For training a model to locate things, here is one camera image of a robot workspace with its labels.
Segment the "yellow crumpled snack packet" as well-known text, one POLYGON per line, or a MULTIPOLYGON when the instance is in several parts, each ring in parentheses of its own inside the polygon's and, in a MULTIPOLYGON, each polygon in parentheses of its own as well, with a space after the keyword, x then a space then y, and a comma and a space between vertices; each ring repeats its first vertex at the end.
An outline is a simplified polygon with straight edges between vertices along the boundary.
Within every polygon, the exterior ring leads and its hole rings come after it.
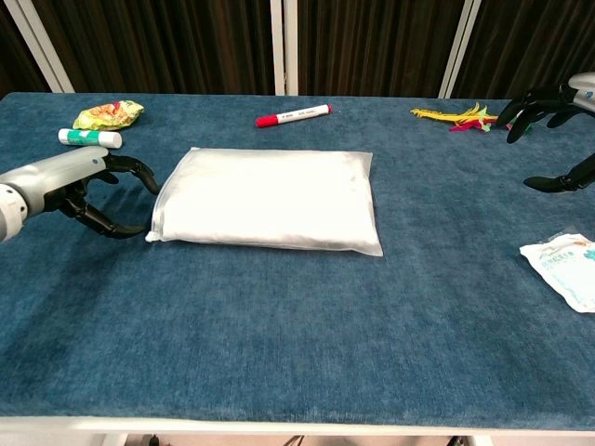
POLYGON ((119 130, 134 124, 144 107, 133 100, 119 100, 83 110, 73 122, 77 130, 119 130))

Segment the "dark pleated curtain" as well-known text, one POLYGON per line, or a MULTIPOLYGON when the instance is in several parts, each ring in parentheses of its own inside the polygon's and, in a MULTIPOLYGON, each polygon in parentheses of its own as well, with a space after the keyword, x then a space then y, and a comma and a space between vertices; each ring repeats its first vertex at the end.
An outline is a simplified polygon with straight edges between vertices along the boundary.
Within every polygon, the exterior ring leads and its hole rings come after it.
POLYGON ((49 92, 44 75, 0 0, 0 100, 13 92, 49 92))
POLYGON ((303 96, 438 96, 465 0, 297 0, 303 96))
POLYGON ((482 0, 453 98, 513 98, 595 72, 595 0, 482 0))
POLYGON ((32 3, 77 92, 275 92, 270 0, 32 3))

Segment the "red capped white marker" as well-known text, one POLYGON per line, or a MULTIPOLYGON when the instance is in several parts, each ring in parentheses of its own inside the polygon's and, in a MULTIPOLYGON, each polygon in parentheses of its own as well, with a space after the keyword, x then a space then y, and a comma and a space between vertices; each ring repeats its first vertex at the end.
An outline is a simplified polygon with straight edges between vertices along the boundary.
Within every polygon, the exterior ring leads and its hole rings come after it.
POLYGON ((266 128, 270 126, 311 119, 318 116, 324 116, 330 114, 332 111, 333 107, 330 104, 323 104, 297 111, 288 111, 284 113, 260 116, 256 119, 255 125, 257 128, 266 128))

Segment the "green white glue stick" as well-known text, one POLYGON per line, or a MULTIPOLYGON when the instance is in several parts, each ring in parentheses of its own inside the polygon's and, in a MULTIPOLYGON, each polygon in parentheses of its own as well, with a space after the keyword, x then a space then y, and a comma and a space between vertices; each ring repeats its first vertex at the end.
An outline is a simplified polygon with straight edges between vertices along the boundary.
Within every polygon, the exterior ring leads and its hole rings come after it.
POLYGON ((58 132, 59 142, 73 146, 101 146, 107 149, 120 149, 122 136, 117 132, 99 130, 79 130, 62 128, 58 132))

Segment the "white slanted frame post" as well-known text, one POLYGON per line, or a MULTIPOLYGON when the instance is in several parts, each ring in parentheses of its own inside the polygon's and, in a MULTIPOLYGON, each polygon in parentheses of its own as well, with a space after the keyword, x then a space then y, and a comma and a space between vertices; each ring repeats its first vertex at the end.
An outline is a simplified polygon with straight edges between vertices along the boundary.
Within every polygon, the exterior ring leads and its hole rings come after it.
POLYGON ((53 93, 74 93, 58 53, 32 0, 3 0, 53 93))
POLYGON ((464 0, 438 98, 451 98, 483 0, 464 0))

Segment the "white vertical frame post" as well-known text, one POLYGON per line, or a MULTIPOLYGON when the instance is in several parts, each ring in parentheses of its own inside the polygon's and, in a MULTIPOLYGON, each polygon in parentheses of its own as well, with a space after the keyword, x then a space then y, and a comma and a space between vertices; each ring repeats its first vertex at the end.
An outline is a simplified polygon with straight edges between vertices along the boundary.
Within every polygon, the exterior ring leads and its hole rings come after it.
POLYGON ((276 96, 284 96, 285 80, 282 0, 270 0, 270 12, 274 92, 276 96))
POLYGON ((286 94, 298 95, 298 0, 284 0, 286 94))

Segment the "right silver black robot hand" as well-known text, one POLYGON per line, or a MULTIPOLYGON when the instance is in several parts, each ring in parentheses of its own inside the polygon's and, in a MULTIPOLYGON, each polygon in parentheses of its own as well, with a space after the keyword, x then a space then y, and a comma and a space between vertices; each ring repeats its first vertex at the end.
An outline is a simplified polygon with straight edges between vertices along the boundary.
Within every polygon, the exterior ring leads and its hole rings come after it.
MULTIPOLYGON (((529 125, 549 116, 549 128, 584 113, 595 118, 595 72, 582 72, 566 82, 525 91, 498 115, 496 127, 511 125, 508 143, 516 142, 529 125)), ((528 177, 523 184, 545 193, 583 190, 595 182, 595 153, 558 177, 528 177)))

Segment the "colourful feather shuttlecock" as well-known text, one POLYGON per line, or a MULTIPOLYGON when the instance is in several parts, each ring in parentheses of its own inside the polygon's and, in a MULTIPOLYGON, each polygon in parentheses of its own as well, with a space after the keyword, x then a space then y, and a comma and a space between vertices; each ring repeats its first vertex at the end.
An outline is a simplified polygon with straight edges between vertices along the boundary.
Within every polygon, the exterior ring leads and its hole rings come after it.
POLYGON ((487 106, 476 102, 474 106, 463 112, 445 112, 430 109, 414 108, 410 113, 420 119, 448 123, 451 132, 464 132, 471 129, 478 129, 489 133, 492 126, 496 124, 497 115, 491 114, 487 106))

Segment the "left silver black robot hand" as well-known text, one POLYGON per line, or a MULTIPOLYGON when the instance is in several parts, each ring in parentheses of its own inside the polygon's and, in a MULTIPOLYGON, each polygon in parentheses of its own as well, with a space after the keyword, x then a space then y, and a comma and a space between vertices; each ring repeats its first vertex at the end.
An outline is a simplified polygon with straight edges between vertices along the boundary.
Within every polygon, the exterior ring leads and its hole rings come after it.
POLYGON ((90 180, 116 184, 117 173, 130 173, 150 193, 159 193, 154 173, 146 164, 133 157, 113 155, 101 146, 83 147, 12 169, 0 175, 0 184, 12 187, 23 197, 28 208, 24 222, 59 210, 105 237, 122 240, 142 233, 144 228, 117 224, 86 202, 90 180))

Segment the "white wet wipe packet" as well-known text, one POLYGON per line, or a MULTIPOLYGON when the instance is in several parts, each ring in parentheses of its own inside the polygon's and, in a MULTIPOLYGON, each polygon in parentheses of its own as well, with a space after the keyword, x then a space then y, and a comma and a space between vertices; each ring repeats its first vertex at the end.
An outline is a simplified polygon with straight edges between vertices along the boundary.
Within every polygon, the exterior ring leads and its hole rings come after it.
POLYGON ((578 313, 595 313, 595 242, 580 233, 560 233, 520 253, 541 278, 578 313))

